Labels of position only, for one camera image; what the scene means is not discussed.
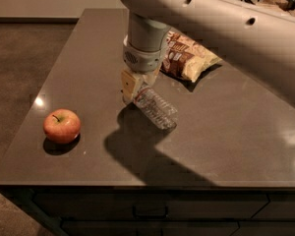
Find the apple stem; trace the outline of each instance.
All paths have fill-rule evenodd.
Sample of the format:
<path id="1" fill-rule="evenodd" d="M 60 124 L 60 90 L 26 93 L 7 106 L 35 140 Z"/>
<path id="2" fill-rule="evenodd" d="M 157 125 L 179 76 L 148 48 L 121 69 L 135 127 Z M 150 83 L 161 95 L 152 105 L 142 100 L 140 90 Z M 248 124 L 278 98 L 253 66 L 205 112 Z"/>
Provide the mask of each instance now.
<path id="1" fill-rule="evenodd" d="M 57 119 L 58 122 L 60 122 L 59 118 L 55 115 L 52 115 L 53 117 L 55 117 Z"/>

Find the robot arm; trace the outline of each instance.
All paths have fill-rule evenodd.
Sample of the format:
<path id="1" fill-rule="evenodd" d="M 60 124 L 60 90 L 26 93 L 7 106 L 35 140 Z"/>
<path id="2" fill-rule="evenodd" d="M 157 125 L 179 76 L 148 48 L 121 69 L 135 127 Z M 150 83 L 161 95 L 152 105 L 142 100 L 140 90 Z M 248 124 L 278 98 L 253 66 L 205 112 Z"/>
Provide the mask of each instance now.
<path id="1" fill-rule="evenodd" d="M 237 0 L 121 1 L 131 15 L 124 54 L 131 70 L 159 66 L 172 26 L 295 107 L 295 18 Z"/>

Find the screw hole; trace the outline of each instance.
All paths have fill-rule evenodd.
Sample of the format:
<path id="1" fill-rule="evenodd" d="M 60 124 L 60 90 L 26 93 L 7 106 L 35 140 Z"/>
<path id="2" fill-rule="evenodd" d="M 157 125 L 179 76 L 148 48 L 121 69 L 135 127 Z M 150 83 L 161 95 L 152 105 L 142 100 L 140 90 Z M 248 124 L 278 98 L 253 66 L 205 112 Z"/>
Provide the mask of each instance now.
<path id="1" fill-rule="evenodd" d="M 185 2 L 183 3 L 183 7 L 188 6 L 191 3 L 191 1 L 193 0 L 185 0 Z"/>
<path id="2" fill-rule="evenodd" d="M 256 19 L 255 19 L 255 18 L 251 18 L 251 19 L 249 19 L 249 20 L 246 22 L 246 25 L 247 25 L 247 26 L 252 26 L 255 22 L 256 22 Z"/>

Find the gray table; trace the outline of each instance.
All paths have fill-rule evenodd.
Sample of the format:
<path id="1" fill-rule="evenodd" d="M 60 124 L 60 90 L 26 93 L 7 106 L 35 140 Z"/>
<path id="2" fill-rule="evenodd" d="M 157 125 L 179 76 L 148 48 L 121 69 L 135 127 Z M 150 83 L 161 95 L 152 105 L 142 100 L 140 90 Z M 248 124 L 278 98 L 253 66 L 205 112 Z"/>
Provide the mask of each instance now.
<path id="1" fill-rule="evenodd" d="M 124 104 L 127 16 L 85 10 L 38 95 L 43 105 L 32 105 L 5 153 L 0 188 L 295 191 L 295 109 L 226 62 L 195 87 L 159 75 L 155 90 L 179 111 L 171 133 Z M 57 108 L 82 120 L 69 147 L 42 131 Z"/>

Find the snack bag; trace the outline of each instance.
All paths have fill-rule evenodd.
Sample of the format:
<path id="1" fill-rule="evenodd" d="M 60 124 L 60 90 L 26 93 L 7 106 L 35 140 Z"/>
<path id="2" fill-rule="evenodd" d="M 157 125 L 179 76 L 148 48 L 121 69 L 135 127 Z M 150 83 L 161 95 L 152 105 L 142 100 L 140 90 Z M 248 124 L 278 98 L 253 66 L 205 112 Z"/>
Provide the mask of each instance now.
<path id="1" fill-rule="evenodd" d="M 167 36 L 169 48 L 161 71 L 174 78 L 195 82 L 201 72 L 221 59 L 187 36 L 170 31 Z"/>

